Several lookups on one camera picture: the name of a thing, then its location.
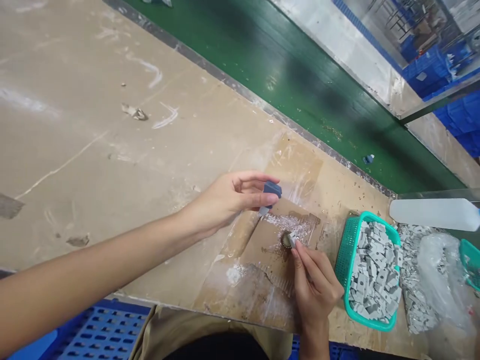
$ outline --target right hand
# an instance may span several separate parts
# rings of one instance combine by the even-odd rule
[[[291,250],[295,263],[295,295],[304,332],[316,333],[327,325],[329,314],[344,288],[323,251],[311,250],[300,241]]]

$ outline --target fingernail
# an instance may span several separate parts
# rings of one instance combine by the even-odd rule
[[[275,194],[268,194],[266,197],[266,201],[270,204],[273,205],[279,200],[279,197]]]

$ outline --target khaki pants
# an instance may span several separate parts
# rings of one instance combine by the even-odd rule
[[[161,360],[199,338],[224,332],[251,334],[271,360],[287,360],[292,352],[292,334],[193,311],[157,306],[130,358]]]

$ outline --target scratched table surface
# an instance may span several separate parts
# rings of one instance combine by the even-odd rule
[[[101,1],[0,5],[0,193],[23,203],[0,218],[0,267],[22,270],[181,209],[219,174],[258,169],[321,220],[313,244],[335,265],[350,210],[387,221],[390,199],[256,103]],[[122,103],[149,117],[134,120]],[[119,293],[133,299],[292,332],[292,299],[239,263],[258,218],[166,261]],[[405,357],[427,352],[407,331],[349,319],[339,304],[330,339]]]

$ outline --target teal plastic basket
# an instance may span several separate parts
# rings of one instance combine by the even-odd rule
[[[335,264],[335,275],[345,289],[343,302],[345,303],[345,310],[348,316],[350,316],[350,318],[355,320],[357,323],[365,325],[366,327],[382,332],[389,332],[392,331],[392,329],[395,327],[395,323],[397,322],[396,311],[391,317],[390,322],[384,323],[379,320],[370,320],[361,316],[351,308],[349,302],[350,280],[352,279],[355,253],[357,251],[357,244],[359,242],[360,225],[363,221],[367,223],[377,222],[385,225],[385,232],[390,241],[393,244],[402,246],[399,233],[391,225],[371,212],[364,211],[360,216],[349,217],[346,221],[345,229],[343,230],[343,237],[341,238],[340,249],[338,251],[338,257]]]
[[[467,284],[480,292],[480,250],[467,240],[462,239],[460,242],[460,259],[468,273]]]

